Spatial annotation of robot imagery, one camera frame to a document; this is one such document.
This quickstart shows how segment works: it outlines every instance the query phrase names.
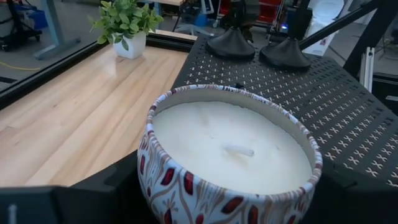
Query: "perforated metal panel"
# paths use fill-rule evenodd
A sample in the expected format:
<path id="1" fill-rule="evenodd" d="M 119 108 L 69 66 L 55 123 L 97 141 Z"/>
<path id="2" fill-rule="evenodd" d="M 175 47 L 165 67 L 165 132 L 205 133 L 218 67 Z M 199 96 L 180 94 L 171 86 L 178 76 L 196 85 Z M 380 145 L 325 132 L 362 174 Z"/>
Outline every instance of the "perforated metal panel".
<path id="1" fill-rule="evenodd" d="M 238 82 L 300 119 L 324 159 L 398 187 L 398 117 L 334 60 L 309 56 L 311 69 L 294 73 L 268 67 L 258 55 L 245 63 L 216 58 L 205 42 L 197 40 L 174 87 Z"/>

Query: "white wax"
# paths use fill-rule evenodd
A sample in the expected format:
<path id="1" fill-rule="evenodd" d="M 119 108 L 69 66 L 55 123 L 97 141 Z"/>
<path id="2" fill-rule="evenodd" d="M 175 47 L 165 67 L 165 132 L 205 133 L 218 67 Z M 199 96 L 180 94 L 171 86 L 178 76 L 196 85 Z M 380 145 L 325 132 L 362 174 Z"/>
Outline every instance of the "white wax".
<path id="1" fill-rule="evenodd" d="M 153 120 L 160 145 L 182 167 L 220 187 L 251 194 L 296 190 L 312 175 L 295 139 L 259 113 L 222 102 L 185 103 Z M 225 150 L 242 147 L 252 156 Z"/>

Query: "black rubber base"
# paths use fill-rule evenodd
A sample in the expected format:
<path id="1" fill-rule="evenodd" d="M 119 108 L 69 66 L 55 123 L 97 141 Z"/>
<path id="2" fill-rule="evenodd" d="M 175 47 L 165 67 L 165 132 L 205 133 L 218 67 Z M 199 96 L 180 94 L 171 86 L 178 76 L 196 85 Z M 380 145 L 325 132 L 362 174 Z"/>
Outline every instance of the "black rubber base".
<path id="1" fill-rule="evenodd" d="M 311 63 L 299 48 L 296 39 L 286 38 L 276 46 L 266 46 L 260 50 L 259 60 L 273 67 L 306 71 Z"/>
<path id="2" fill-rule="evenodd" d="M 256 49 L 244 39 L 239 28 L 234 27 L 208 39 L 206 49 L 212 55 L 230 60 L 252 60 L 256 54 Z"/>

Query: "green leaves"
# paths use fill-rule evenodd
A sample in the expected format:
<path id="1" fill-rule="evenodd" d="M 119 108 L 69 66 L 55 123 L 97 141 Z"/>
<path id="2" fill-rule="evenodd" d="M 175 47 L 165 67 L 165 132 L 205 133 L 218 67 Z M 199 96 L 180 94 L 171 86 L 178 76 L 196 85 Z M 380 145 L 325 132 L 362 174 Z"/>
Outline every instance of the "green leaves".
<path id="1" fill-rule="evenodd" d="M 120 24 L 120 29 L 128 30 L 129 26 L 127 24 Z"/>
<path id="2" fill-rule="evenodd" d="M 155 16 L 155 21 L 156 22 L 163 22 L 163 17 L 162 16 Z"/>
<path id="3" fill-rule="evenodd" d="M 100 19 L 94 23 L 94 28 L 103 28 L 105 26 L 104 19 Z"/>
<path id="4" fill-rule="evenodd" d="M 113 6 L 108 8 L 108 12 L 109 12 L 110 16 L 114 16 L 114 17 L 118 16 L 118 11 Z"/>
<path id="5" fill-rule="evenodd" d="M 111 3 L 107 1 L 101 1 L 101 5 L 103 5 L 105 8 L 111 7 Z"/>
<path id="6" fill-rule="evenodd" d="M 125 13 L 119 13 L 119 17 L 120 17 L 120 20 L 122 20 L 123 23 L 125 23 L 125 24 L 129 24 L 130 23 L 129 18 L 125 15 Z"/>
<path id="7" fill-rule="evenodd" d="M 95 23 L 94 19 L 91 16 L 87 16 L 87 18 L 88 18 L 88 22 L 90 24 L 94 24 Z"/>
<path id="8" fill-rule="evenodd" d="M 130 24 L 130 29 L 131 29 L 132 31 L 134 31 L 134 32 L 138 32 L 139 27 L 138 27 L 137 24 L 132 23 L 132 24 Z"/>
<path id="9" fill-rule="evenodd" d="M 150 10 L 148 4 L 139 8 L 137 2 L 138 0 L 101 1 L 100 19 L 95 21 L 88 16 L 88 21 L 93 28 L 103 30 L 103 35 L 97 40 L 99 44 L 106 41 L 109 43 L 121 42 L 127 50 L 128 44 L 123 37 L 131 39 L 139 32 L 148 34 L 150 30 L 156 29 L 163 18 L 156 15 L 155 11 Z"/>
<path id="10" fill-rule="evenodd" d="M 122 40 L 122 46 L 125 50 L 129 50 L 129 45 L 127 44 L 127 42 L 124 39 Z"/>
<path id="11" fill-rule="evenodd" d="M 142 10 L 137 8 L 132 14 L 136 17 L 142 17 Z"/>
<path id="12" fill-rule="evenodd" d="M 107 41 L 107 38 L 103 35 L 97 39 L 97 43 L 99 43 L 99 44 L 103 44 L 106 41 Z"/>

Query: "wooden table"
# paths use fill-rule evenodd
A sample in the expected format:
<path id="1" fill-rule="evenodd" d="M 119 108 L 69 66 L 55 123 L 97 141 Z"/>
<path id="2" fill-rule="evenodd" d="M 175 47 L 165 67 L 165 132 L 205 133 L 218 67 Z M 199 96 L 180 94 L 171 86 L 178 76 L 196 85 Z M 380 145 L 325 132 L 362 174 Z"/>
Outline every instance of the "wooden table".
<path id="1" fill-rule="evenodd" d="M 69 186 L 136 150 L 186 57 L 146 47 L 128 60 L 109 45 L 0 111 L 0 187 Z"/>

